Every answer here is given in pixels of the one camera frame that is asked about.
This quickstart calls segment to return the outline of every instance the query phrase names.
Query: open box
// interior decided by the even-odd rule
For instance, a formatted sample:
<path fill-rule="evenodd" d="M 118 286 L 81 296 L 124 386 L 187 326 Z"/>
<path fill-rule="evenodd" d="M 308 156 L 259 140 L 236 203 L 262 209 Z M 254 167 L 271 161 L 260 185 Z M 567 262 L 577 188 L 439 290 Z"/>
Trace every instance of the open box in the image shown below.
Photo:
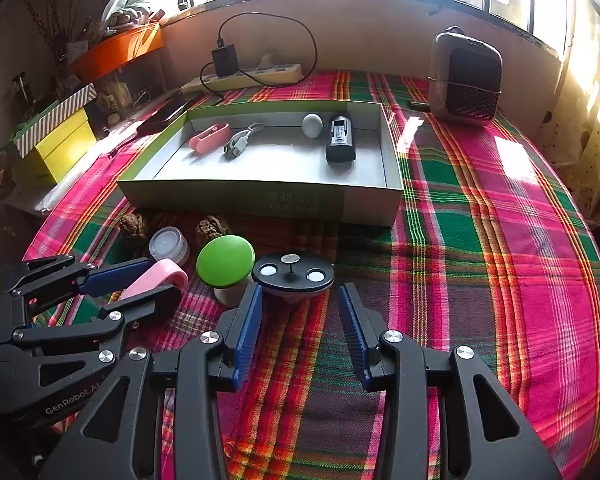
<path fill-rule="evenodd" d="M 327 129 L 309 139 L 308 113 L 323 123 L 341 113 L 352 121 L 356 160 L 328 164 Z M 216 123 L 232 134 L 252 123 L 242 155 L 227 160 L 222 146 L 199 155 L 188 140 Z M 392 226 L 402 177 L 387 118 L 376 103 L 293 100 L 193 108 L 159 134 L 118 179 L 131 205 Z"/>

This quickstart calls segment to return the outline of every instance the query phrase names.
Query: blue gripper pad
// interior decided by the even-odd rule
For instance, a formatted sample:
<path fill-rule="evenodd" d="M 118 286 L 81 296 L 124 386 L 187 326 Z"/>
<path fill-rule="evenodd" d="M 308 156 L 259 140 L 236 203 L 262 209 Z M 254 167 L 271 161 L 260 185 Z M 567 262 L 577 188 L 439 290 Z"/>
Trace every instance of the blue gripper pad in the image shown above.
<path fill-rule="evenodd" d="M 232 375 L 234 391 L 240 388 L 240 385 L 249 376 L 251 367 L 251 358 L 256 347 L 256 339 L 260 331 L 260 322 L 262 321 L 262 286 L 257 285 L 251 297 L 251 302 L 247 314 L 238 336 L 238 343 L 235 346 L 235 369 Z"/>
<path fill-rule="evenodd" d="M 123 290 L 147 272 L 152 265 L 148 258 L 138 258 L 105 269 L 92 270 L 78 290 L 80 294 L 86 294 L 92 298 Z"/>
<path fill-rule="evenodd" d="M 344 337 L 349 347 L 349 355 L 353 364 L 353 372 L 362 384 L 363 389 L 371 386 L 371 371 L 369 367 L 369 348 L 362 334 L 362 327 L 356 315 L 349 292 L 345 286 L 340 287 L 339 294 L 340 322 L 344 330 Z"/>

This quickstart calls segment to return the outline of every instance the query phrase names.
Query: black cable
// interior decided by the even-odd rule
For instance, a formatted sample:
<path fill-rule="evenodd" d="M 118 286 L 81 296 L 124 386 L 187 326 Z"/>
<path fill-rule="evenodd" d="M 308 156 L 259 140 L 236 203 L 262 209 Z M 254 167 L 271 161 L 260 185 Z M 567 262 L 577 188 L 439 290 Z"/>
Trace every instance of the black cable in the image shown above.
<path fill-rule="evenodd" d="M 202 73 L 205 71 L 205 68 L 213 65 L 213 61 L 208 62 L 205 66 L 203 66 L 200 69 L 200 84 L 208 91 L 211 92 L 213 95 L 217 96 L 220 98 L 220 100 L 217 103 L 214 103 L 213 106 L 219 105 L 222 101 L 224 101 L 224 95 L 221 94 L 220 92 L 216 92 L 215 90 L 212 90 L 211 88 L 209 88 L 207 85 L 205 85 L 205 82 L 202 79 Z"/>
<path fill-rule="evenodd" d="M 301 82 L 305 81 L 312 73 L 314 73 L 315 67 L 316 67 L 316 65 L 318 65 L 318 45 L 315 43 L 314 35 L 309 30 L 309 27 L 307 27 L 303 22 L 301 22 L 300 20 L 296 20 L 295 18 L 290 18 L 288 16 L 280 16 L 279 14 L 269 14 L 268 12 L 240 12 L 238 14 L 234 14 L 230 18 L 227 18 L 226 20 L 224 20 L 224 22 L 222 22 L 222 25 L 220 25 L 220 28 L 218 28 L 218 48 L 224 47 L 224 40 L 222 39 L 222 28 L 228 22 L 230 22 L 232 19 L 237 18 L 238 16 L 244 16 L 246 14 L 255 14 L 257 16 L 270 16 L 272 18 L 281 18 L 283 20 L 289 20 L 290 22 L 299 23 L 299 25 L 302 25 L 304 27 L 304 30 L 306 30 L 309 33 L 309 36 L 311 37 L 311 41 L 314 44 L 315 59 L 314 59 L 314 65 L 311 67 L 311 70 L 309 70 L 309 72 L 307 72 L 307 74 L 305 76 L 303 76 L 299 81 L 296 81 L 295 83 L 282 83 L 282 84 L 265 83 L 264 81 L 260 81 L 256 78 L 254 78 L 252 75 L 247 74 L 244 70 L 240 69 L 240 72 L 243 75 L 247 76 L 249 79 L 253 79 L 256 83 L 258 83 L 259 85 L 262 85 L 262 86 L 269 86 L 272 88 L 286 88 L 289 86 L 294 86 L 294 85 L 300 84 Z"/>

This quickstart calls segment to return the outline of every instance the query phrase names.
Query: orange tray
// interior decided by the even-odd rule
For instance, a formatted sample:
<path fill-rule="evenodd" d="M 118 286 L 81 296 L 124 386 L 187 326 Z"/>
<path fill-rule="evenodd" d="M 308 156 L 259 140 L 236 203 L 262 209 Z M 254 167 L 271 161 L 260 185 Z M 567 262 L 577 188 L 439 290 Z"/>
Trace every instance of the orange tray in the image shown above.
<path fill-rule="evenodd" d="M 148 23 L 112 36 L 90 48 L 67 67 L 85 84 L 92 83 L 119 66 L 164 46 L 158 23 Z"/>

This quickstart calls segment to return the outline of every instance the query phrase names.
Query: pink clip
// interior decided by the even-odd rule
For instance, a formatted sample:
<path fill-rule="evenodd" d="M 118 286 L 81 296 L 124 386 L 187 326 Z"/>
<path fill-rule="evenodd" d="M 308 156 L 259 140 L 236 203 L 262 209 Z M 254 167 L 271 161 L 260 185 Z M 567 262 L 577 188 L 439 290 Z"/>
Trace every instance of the pink clip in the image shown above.
<path fill-rule="evenodd" d="M 173 283 L 180 289 L 187 286 L 189 278 L 187 273 L 182 270 L 176 263 L 165 258 L 155 262 L 147 272 L 129 285 L 126 290 L 120 295 L 120 300 L 130 298 L 136 294 L 141 294 L 160 285 Z"/>
<path fill-rule="evenodd" d="M 201 134 L 191 137 L 189 147 L 198 153 L 208 153 L 219 146 L 224 146 L 230 137 L 231 130 L 227 123 L 214 124 Z"/>

